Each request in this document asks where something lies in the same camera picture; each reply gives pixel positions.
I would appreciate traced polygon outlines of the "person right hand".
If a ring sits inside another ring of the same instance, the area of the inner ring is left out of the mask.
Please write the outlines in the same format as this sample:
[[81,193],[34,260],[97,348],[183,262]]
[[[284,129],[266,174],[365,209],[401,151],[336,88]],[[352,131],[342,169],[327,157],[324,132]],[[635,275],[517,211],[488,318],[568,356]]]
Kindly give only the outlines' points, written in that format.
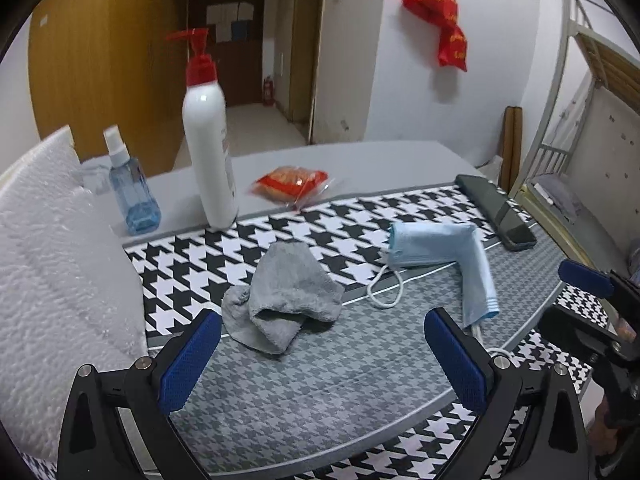
[[594,412],[589,429],[589,439],[593,445],[613,446],[617,443],[618,429],[609,427],[606,423],[609,412],[608,399],[604,396]]

